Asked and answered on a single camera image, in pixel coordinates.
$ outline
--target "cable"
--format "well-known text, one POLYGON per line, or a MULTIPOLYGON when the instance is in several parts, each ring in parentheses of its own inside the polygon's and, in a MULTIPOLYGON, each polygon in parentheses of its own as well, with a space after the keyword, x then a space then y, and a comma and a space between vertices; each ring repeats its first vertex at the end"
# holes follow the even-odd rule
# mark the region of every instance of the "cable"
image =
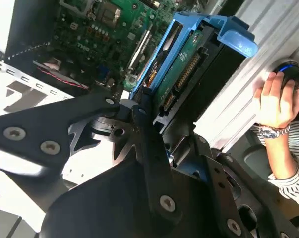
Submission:
POLYGON ((68 84, 68 85, 70 85, 70 86, 74 86, 74 87, 82 88, 82 89, 84 89, 84 90, 88 90, 88 88, 84 88, 84 87, 82 87, 82 86, 80 86, 80 85, 78 85, 78 84, 70 83, 70 82, 64 81, 64 80, 62 80, 62 79, 59 79, 58 77, 54 76, 53 74, 51 74, 51 73, 49 73, 49 72, 46 72, 46 71, 40 69, 39 67, 38 67, 37 69, 39 69, 42 73, 45 73, 45 74, 47 74, 47 75, 49 75, 49 76, 55 78, 56 80, 58 80, 58 81, 60 81, 60 82, 62 82, 62 83, 68 84))

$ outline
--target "black metal bracket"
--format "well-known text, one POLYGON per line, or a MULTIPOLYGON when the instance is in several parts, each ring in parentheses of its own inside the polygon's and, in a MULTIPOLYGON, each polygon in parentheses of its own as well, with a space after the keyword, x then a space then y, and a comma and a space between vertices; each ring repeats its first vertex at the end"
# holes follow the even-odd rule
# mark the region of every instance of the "black metal bracket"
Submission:
POLYGON ((32 177, 58 176, 87 123, 118 110, 110 94, 98 93, 2 115, 0 169, 32 177))
POLYGON ((235 197, 236 207, 247 206, 256 216, 257 237, 299 238, 298 230, 231 155, 221 153, 217 156, 217 161, 223 165, 225 172, 239 186, 240 193, 235 197))
POLYGON ((208 142, 199 135, 190 137, 191 153, 179 163, 177 169, 198 176, 208 184, 212 196, 214 214, 220 232, 229 238, 252 238, 236 209, 235 202, 220 163, 212 159, 208 142))
POLYGON ((55 178, 77 151, 97 144, 100 138, 113 141, 121 145, 115 147, 115 163, 135 151, 134 158, 144 170, 152 225, 158 226, 157 231, 168 231, 182 213, 162 136, 151 122, 150 92, 141 99, 143 106, 136 103, 128 108, 99 92, 0 116, 0 153, 6 160, 0 169, 55 178))

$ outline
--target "screw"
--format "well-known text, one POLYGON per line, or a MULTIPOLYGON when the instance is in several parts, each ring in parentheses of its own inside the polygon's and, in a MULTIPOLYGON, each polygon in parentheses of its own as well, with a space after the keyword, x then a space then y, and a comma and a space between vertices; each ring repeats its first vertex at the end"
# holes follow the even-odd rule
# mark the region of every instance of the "screw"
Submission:
POLYGON ((206 140, 203 138, 203 137, 199 137, 199 140, 202 142, 202 143, 205 143, 206 140))
POLYGON ((60 152, 59 144, 54 141, 51 141, 51 140, 47 140, 47 141, 43 142, 40 145, 40 149, 42 150, 42 152, 44 152, 48 155, 56 155, 57 153, 60 152))
POLYGON ((168 212, 173 212, 176 209, 175 202, 167 195, 162 195, 160 197, 160 205, 168 212))
POLYGON ((26 132, 19 127, 12 126, 6 128, 3 132, 3 135, 9 140, 19 141, 25 138, 26 132))
POLYGON ((144 110, 144 109, 142 109, 142 108, 140 108, 140 109, 138 109, 141 113, 144 113, 144 114, 146 114, 146 111, 144 110))
POLYGON ((286 235, 285 233, 281 232, 280 235, 282 236, 282 238, 289 238, 288 235, 286 235))
POLYGON ((228 219, 227 221, 228 228, 238 237, 242 234, 242 231, 236 221, 233 219, 228 219))
POLYGON ((226 158, 228 161, 230 161, 231 163, 233 162, 233 159, 232 159, 230 156, 226 155, 225 158, 226 158))
POLYGON ((198 34, 196 34, 194 37, 193 37, 193 42, 195 43, 198 39, 198 34))
POLYGON ((109 103, 109 104, 114 104, 114 101, 112 99, 109 99, 109 98, 106 99, 106 102, 109 103))

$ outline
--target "finger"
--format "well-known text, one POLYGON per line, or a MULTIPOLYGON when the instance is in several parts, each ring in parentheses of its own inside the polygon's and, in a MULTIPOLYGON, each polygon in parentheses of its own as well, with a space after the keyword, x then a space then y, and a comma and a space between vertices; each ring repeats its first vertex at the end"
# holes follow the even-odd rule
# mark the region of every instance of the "finger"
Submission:
POLYGON ((276 77, 275 73, 270 73, 268 75, 268 79, 266 80, 266 82, 264 84, 264 88, 262 90, 262 96, 268 96, 269 95, 269 92, 270 92, 270 89, 272 87, 272 84, 273 84, 273 81, 274 81, 275 77, 276 77))
POLYGON ((254 103, 256 112, 260 111, 260 97, 261 97, 262 91, 263 91, 263 88, 258 88, 253 97, 253 103, 254 103))
POLYGON ((278 72, 276 77, 274 78, 274 81, 272 83, 272 87, 270 89, 270 96, 274 96, 276 98, 280 98, 280 91, 282 88, 282 83, 283 83, 283 79, 284 79, 284 73, 282 72, 278 72))
POLYGON ((294 116, 297 116, 299 112, 299 89, 296 91, 294 102, 293 102, 293 112, 294 116))
POLYGON ((293 91, 294 91, 295 82, 289 80, 285 85, 280 98, 280 111, 282 114, 292 114, 293 112, 293 91))

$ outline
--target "striped sleeve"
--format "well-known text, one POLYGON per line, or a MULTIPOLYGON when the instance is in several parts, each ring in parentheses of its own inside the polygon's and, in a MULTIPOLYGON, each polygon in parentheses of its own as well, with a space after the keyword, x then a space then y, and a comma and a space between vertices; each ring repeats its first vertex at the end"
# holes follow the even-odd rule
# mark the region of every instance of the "striped sleeve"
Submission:
MULTIPOLYGON (((264 138, 259 135, 259 127, 253 126, 251 130, 257 134, 261 143, 265 145, 264 138)), ((278 187, 280 194, 285 198, 291 198, 299 204, 299 121, 291 123, 291 130, 289 132, 289 150, 297 163, 296 173, 288 179, 276 179, 275 176, 271 174, 268 177, 268 181, 278 187)))

